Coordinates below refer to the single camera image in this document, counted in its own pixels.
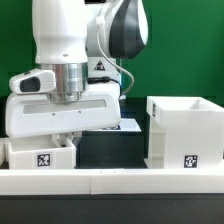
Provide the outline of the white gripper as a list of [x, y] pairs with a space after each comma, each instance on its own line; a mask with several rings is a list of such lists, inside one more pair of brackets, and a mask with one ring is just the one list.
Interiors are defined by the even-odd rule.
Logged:
[[6, 134], [10, 138], [52, 135], [57, 148], [73, 147], [71, 132], [119, 125], [119, 95], [114, 82], [89, 85], [72, 103], [52, 103], [48, 94], [12, 93], [6, 103]]

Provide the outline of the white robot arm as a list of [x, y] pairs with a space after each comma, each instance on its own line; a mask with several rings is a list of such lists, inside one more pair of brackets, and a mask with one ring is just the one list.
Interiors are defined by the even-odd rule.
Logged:
[[146, 46], [142, 0], [32, 0], [36, 68], [12, 77], [9, 138], [70, 134], [120, 123], [120, 86], [90, 75], [95, 57], [132, 59]]

